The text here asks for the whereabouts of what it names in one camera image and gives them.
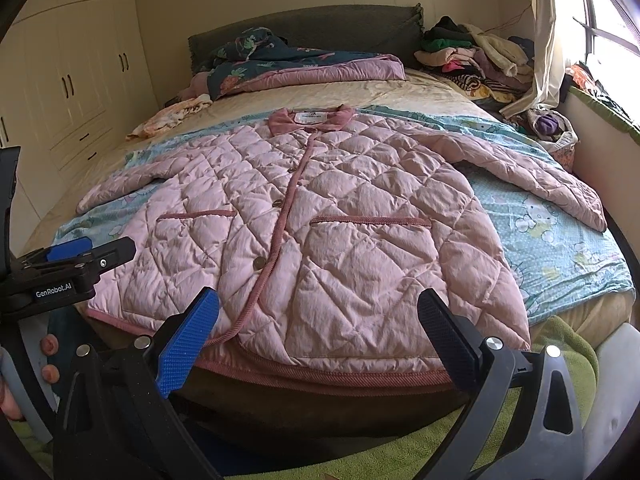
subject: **drawer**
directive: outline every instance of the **drawer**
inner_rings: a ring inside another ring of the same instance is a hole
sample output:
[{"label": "drawer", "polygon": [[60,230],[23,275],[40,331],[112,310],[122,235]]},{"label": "drawer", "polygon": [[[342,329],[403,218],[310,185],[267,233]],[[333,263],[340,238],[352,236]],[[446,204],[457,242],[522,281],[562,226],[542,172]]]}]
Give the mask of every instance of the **drawer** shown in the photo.
[{"label": "drawer", "polygon": [[85,123],[81,128],[72,132],[51,150],[51,158],[58,169],[68,164],[72,158],[85,149],[89,144],[97,140],[104,132],[111,128],[108,115],[101,113],[97,117]]},{"label": "drawer", "polygon": [[109,153],[116,146],[113,131],[109,130],[85,147],[60,169],[62,179],[69,185],[74,182],[74,177],[85,168],[94,164],[102,156]]}]

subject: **finger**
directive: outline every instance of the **finger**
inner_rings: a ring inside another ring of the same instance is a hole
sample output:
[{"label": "finger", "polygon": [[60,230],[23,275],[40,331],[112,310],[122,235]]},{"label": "finger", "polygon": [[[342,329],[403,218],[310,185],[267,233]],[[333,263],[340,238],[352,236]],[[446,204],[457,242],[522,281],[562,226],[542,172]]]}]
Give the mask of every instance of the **finger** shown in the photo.
[{"label": "finger", "polygon": [[60,380],[60,372],[54,365],[42,367],[42,378],[49,384],[55,384]]},{"label": "finger", "polygon": [[47,334],[40,341],[40,349],[46,356],[50,356],[58,352],[60,345],[58,344],[58,338],[53,334]]},{"label": "finger", "polygon": [[21,420],[22,412],[9,391],[9,386],[0,380],[0,409],[9,420]]}]

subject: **headboard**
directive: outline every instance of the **headboard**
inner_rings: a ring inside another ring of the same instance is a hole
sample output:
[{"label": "headboard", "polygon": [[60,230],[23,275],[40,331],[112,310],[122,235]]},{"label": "headboard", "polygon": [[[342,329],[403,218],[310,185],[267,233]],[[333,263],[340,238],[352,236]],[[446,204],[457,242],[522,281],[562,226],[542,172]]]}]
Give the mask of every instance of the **headboard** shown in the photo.
[{"label": "headboard", "polygon": [[189,38],[191,71],[217,47],[251,27],[267,27],[290,46],[394,54],[408,68],[420,68],[414,58],[422,39],[422,7],[337,5],[285,10],[231,23]]}]

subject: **jacket pocket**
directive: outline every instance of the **jacket pocket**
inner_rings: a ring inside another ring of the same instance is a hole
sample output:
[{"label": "jacket pocket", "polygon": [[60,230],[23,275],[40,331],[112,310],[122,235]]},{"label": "jacket pocket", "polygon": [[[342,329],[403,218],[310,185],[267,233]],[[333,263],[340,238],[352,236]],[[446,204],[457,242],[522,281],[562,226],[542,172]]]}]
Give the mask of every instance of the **jacket pocket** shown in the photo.
[{"label": "jacket pocket", "polygon": [[417,319],[427,286],[446,293],[428,220],[316,217],[303,246],[287,353],[313,367],[314,358],[432,354]]},{"label": "jacket pocket", "polygon": [[235,214],[210,210],[158,217],[128,273],[123,306],[164,320],[183,312],[203,286],[216,288]]}]

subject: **floral blanket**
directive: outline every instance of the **floral blanket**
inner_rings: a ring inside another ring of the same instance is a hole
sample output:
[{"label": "floral blanket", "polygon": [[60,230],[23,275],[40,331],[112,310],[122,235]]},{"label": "floral blanket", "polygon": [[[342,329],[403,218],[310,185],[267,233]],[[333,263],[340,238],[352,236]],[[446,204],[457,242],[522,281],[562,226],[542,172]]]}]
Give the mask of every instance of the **floral blanket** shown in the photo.
[{"label": "floral blanket", "polygon": [[249,28],[235,41],[212,52],[200,72],[209,72],[207,87],[212,101],[263,74],[283,70],[331,66],[357,59],[371,59],[367,52],[331,52],[288,46],[268,28]]}]

